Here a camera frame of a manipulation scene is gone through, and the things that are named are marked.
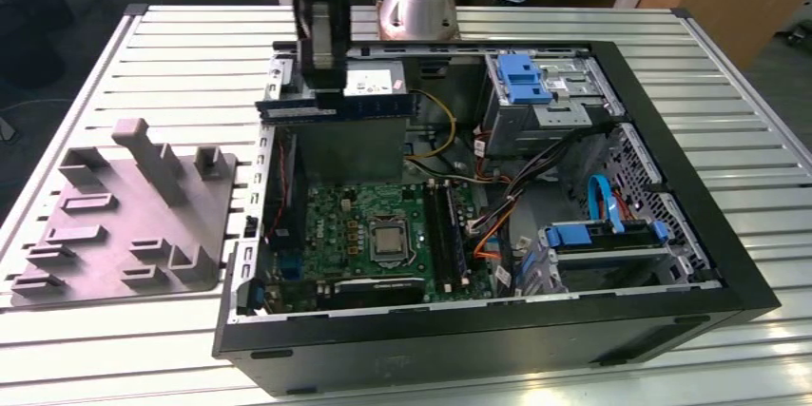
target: black computer chassis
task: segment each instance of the black computer chassis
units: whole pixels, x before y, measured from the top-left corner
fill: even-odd
[[[380,43],[354,45],[363,54],[374,44]],[[399,42],[398,46],[426,44]],[[748,321],[780,306],[614,43],[491,41],[431,45],[590,50],[724,287],[535,303],[514,301],[479,308],[352,318],[230,324],[232,259],[223,288],[215,358],[231,360],[272,395],[498,377],[650,360],[712,328]],[[291,48],[294,44],[275,46]]]

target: circuit board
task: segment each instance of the circuit board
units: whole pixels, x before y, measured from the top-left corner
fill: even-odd
[[[475,215],[468,185],[454,189],[456,213],[463,223]],[[491,298],[486,271],[471,274],[471,283],[450,293],[434,284],[432,250],[427,234],[423,184],[362,184],[308,189],[306,249],[302,282],[354,278],[414,277],[426,280],[424,302]],[[404,227],[407,255],[400,261],[376,261],[375,227]],[[296,284],[286,287],[291,311],[312,311],[312,300],[296,300]]]

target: slatted metal tabletop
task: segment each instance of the slatted metal tabletop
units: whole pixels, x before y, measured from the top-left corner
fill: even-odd
[[[24,249],[39,240],[70,146],[111,140],[118,118],[144,117],[178,155],[219,145],[252,159],[272,42],[295,39],[275,7],[151,7],[126,16],[31,182],[0,230],[0,305]],[[326,404],[684,405],[812,401],[812,177],[810,155],[692,20],[667,10],[459,11],[468,39],[618,43],[783,307],[644,365],[348,392]],[[354,14],[356,39],[376,39],[375,12]],[[240,166],[238,184],[248,182]],[[234,190],[232,207],[246,189]],[[227,233],[243,228],[232,214]],[[234,245],[226,243],[226,255]],[[211,358],[222,288],[186,296],[0,314],[0,404],[255,404],[274,401]]]

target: floor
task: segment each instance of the floor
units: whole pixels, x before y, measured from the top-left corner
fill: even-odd
[[[168,5],[272,5],[275,0],[67,0],[75,24],[51,34],[55,48],[66,60],[66,75],[38,90],[16,89],[0,79],[0,114],[20,132],[14,145],[0,144],[0,222],[14,206],[39,156],[66,115],[70,100],[79,92],[96,58],[107,44],[124,8],[131,3]],[[371,0],[355,0],[370,3]],[[779,116],[808,147],[812,147],[812,51],[790,48],[776,38],[747,78],[771,103]],[[48,100],[3,111],[18,102]]]

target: expansion slot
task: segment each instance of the expansion slot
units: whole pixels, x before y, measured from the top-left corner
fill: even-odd
[[[434,181],[423,189],[435,288],[438,292],[446,293],[468,285],[468,268],[451,190],[448,182],[438,184]]]

